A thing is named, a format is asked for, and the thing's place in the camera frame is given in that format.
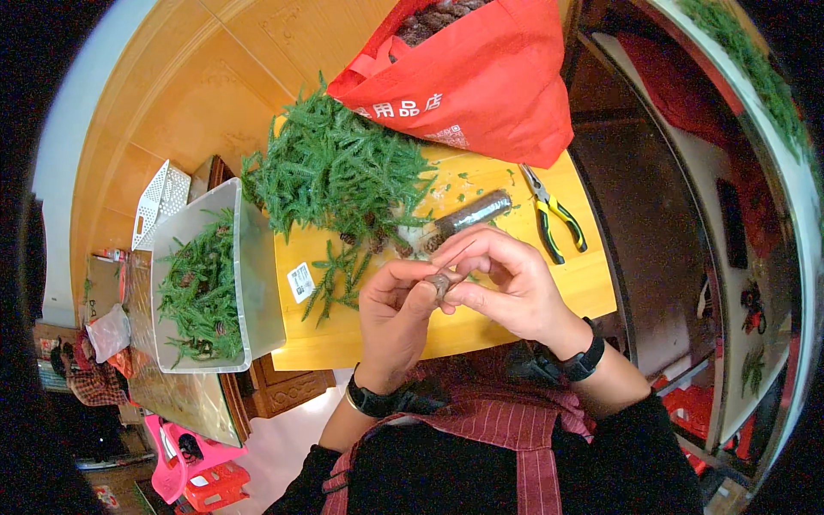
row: plastic bag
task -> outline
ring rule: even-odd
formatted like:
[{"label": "plastic bag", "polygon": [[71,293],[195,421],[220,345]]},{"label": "plastic bag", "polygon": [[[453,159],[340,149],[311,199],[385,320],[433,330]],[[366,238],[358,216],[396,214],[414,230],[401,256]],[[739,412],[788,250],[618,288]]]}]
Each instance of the plastic bag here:
[{"label": "plastic bag", "polygon": [[129,346],[129,318],[120,304],[98,318],[94,324],[86,325],[91,346],[95,348],[95,361],[103,363]]},{"label": "plastic bag", "polygon": [[573,137],[557,3],[494,0],[410,48],[395,33],[431,3],[400,0],[327,92],[402,133],[552,166]]},{"label": "plastic bag", "polygon": [[123,377],[126,379],[130,379],[131,376],[134,375],[134,369],[132,368],[132,350],[129,347],[121,350],[111,358],[106,360],[109,365],[114,368],[117,368],[118,372],[123,374]]}]

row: plaid shirt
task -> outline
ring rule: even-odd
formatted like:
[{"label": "plaid shirt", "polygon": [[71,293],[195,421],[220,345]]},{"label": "plaid shirt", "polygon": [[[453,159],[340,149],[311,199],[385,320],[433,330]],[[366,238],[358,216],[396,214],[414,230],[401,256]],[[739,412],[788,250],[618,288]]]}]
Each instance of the plaid shirt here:
[{"label": "plaid shirt", "polygon": [[129,399],[117,382],[115,368],[108,363],[92,365],[91,370],[66,371],[66,384],[87,406],[128,404]]}]

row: striped apron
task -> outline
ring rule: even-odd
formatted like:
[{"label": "striped apron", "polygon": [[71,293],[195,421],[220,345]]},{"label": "striped apron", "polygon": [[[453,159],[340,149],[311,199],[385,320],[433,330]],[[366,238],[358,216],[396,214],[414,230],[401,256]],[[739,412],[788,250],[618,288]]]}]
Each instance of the striped apron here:
[{"label": "striped apron", "polygon": [[332,468],[323,484],[325,515],[345,515],[349,500],[349,470],[358,449],[381,426],[415,419],[433,428],[476,442],[516,452],[519,515],[561,513],[552,429],[560,417],[564,431],[589,434],[578,398],[568,391],[545,390],[503,382],[508,346],[428,360],[410,374],[437,378],[452,394],[452,403],[436,414],[398,413],[372,426]]}]

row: pink plastic stool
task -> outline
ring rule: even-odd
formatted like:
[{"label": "pink plastic stool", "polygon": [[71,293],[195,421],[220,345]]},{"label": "pink plastic stool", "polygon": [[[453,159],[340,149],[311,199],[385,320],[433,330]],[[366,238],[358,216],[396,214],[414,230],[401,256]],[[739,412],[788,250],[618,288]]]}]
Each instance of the pink plastic stool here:
[{"label": "pink plastic stool", "polygon": [[234,461],[227,461],[190,479],[183,495],[198,513],[208,513],[247,499],[249,494],[242,487],[248,482],[249,472]]},{"label": "pink plastic stool", "polygon": [[[160,417],[155,414],[144,420],[157,447],[157,467],[152,474],[152,486],[168,504],[174,503],[183,494],[186,482],[200,472],[243,456],[249,451],[245,447],[238,449],[208,440],[171,422],[165,422],[161,426]],[[204,455],[202,460],[195,458],[193,463],[186,463],[177,444],[183,434],[194,436]]]}]

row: black sleeve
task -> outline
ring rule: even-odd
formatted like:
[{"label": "black sleeve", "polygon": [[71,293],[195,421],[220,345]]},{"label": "black sleeve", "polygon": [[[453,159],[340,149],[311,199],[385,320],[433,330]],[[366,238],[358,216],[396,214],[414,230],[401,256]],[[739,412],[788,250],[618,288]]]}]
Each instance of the black sleeve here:
[{"label": "black sleeve", "polygon": [[320,513],[326,501],[321,487],[329,479],[329,473],[339,457],[340,452],[320,445],[311,446],[307,459],[303,460],[300,475],[264,513]]},{"label": "black sleeve", "polygon": [[591,445],[599,513],[703,513],[698,476],[654,393],[598,423]]}]

